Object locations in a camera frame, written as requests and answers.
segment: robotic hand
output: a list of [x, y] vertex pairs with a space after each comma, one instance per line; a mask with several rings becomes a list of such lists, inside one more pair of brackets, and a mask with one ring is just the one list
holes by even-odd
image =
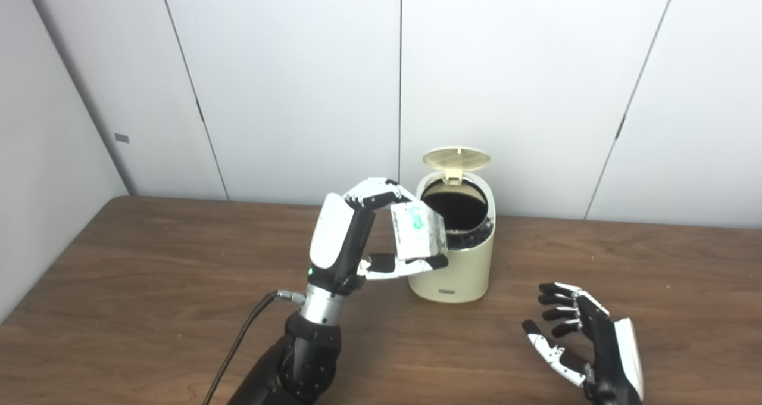
[[593, 342], [595, 362], [590, 364], [577, 354], [545, 337], [531, 320], [522, 326], [543, 359], [563, 378], [585, 391], [595, 405], [641, 405], [643, 375], [632, 321], [612, 322], [609, 312], [588, 292], [564, 283], [543, 283], [538, 300], [555, 304], [542, 313], [544, 320], [564, 320], [552, 330], [555, 337], [582, 331]]
[[[341, 350], [338, 321], [346, 298], [362, 288], [366, 279], [396, 278], [447, 266], [444, 223], [433, 210], [420, 205], [417, 209], [425, 210], [430, 217], [416, 214], [416, 231], [409, 233], [438, 236], [441, 245], [424, 247], [430, 251], [412, 259], [395, 254], [362, 259], [375, 219], [373, 210], [406, 202], [423, 204], [388, 179], [365, 180], [344, 196], [327, 195], [310, 245], [313, 264], [307, 272], [307, 299], [299, 311], [289, 316], [285, 334], [257, 361], [229, 405], [314, 403], [329, 388], [336, 373]], [[405, 238], [398, 230], [399, 220], [395, 221], [398, 253]], [[284, 294], [295, 301], [293, 297], [300, 295]]]

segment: robotic finger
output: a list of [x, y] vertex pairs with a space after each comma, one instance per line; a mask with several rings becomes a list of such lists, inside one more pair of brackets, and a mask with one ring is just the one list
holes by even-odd
[[404, 260], [391, 253], [376, 253], [360, 262], [359, 275], [367, 280], [387, 280], [388, 278], [406, 277], [421, 272], [432, 271], [446, 267], [447, 256], [440, 254], [428, 258]]
[[545, 337], [533, 321], [526, 320], [521, 326], [545, 362], [548, 362], [553, 370], [560, 373], [561, 377], [571, 381], [577, 387], [582, 387], [585, 382], [585, 372], [587, 367], [590, 367], [590, 363]]

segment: small trash can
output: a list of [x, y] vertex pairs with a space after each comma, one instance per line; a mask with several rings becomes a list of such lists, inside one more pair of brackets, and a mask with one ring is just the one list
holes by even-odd
[[473, 171], [490, 158], [467, 147], [443, 147], [424, 156], [438, 171], [419, 183], [417, 198], [444, 218], [449, 266], [409, 278], [420, 297], [438, 302], [469, 302], [487, 292], [495, 237], [495, 197]]

